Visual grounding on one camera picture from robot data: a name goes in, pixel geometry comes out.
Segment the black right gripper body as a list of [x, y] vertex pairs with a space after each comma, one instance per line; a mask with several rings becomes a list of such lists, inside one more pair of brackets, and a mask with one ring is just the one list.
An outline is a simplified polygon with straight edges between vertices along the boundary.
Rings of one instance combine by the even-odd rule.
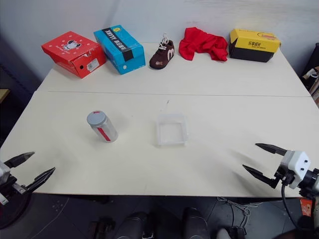
[[274, 179], [273, 187], [276, 187], [279, 181], [281, 181], [283, 185], [289, 186], [289, 185], [292, 185], [292, 182], [295, 180], [295, 172], [288, 169], [284, 165], [279, 165], [274, 176], [275, 176], [275, 179]]

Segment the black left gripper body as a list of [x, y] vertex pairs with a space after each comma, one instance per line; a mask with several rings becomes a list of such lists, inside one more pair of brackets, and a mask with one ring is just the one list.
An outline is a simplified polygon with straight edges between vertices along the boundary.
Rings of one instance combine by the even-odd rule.
[[10, 174], [7, 181], [0, 185], [0, 201], [9, 202], [13, 196], [24, 195], [30, 192], [26, 186], [17, 184], [17, 179]]

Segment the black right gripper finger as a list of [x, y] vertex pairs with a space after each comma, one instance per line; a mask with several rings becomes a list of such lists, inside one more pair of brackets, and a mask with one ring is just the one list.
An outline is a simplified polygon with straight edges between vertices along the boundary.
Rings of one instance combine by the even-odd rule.
[[262, 172], [254, 169], [254, 168], [251, 168], [249, 166], [246, 166], [246, 165], [242, 165], [253, 177], [255, 177], [256, 179], [266, 183], [267, 185], [269, 185], [271, 188], [275, 189], [277, 184], [278, 184], [278, 180], [277, 179], [271, 179], [271, 178], [268, 178], [266, 176], [263, 175]]
[[272, 154], [279, 154], [281, 156], [284, 156], [287, 152], [286, 149], [280, 148], [280, 147], [272, 145], [272, 144], [256, 143], [255, 145], [260, 147], [261, 149], [267, 151], [267, 152], [270, 152]]

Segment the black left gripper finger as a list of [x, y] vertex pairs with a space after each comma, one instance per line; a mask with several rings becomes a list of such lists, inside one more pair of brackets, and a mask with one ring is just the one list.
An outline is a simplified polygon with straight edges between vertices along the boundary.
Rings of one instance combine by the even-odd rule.
[[55, 171], [55, 167], [41, 173], [40, 175], [38, 175], [34, 181], [29, 184], [26, 188], [27, 188], [27, 192], [34, 192], [36, 189], [38, 189], [40, 186], [42, 186], [49, 178], [50, 176], [53, 174], [53, 172]]
[[9, 160], [7, 160], [4, 164], [8, 166], [9, 168], [16, 168], [19, 165], [23, 164], [26, 162], [30, 157], [32, 157], [35, 154], [34, 151], [32, 152], [26, 152], [23, 154], [20, 154], [18, 156], [15, 156]]

